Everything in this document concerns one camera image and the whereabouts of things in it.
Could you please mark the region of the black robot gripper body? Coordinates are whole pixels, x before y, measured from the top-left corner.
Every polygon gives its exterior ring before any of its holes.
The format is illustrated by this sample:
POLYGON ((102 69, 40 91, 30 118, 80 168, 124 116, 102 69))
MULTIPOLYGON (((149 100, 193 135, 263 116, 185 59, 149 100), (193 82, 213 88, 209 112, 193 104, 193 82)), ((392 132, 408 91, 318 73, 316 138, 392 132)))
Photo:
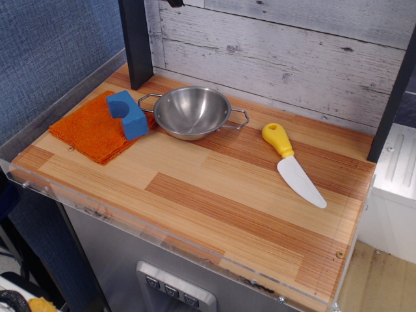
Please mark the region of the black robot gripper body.
POLYGON ((168 0, 168 4, 172 7, 172 8, 180 8, 185 6, 183 0, 168 0))

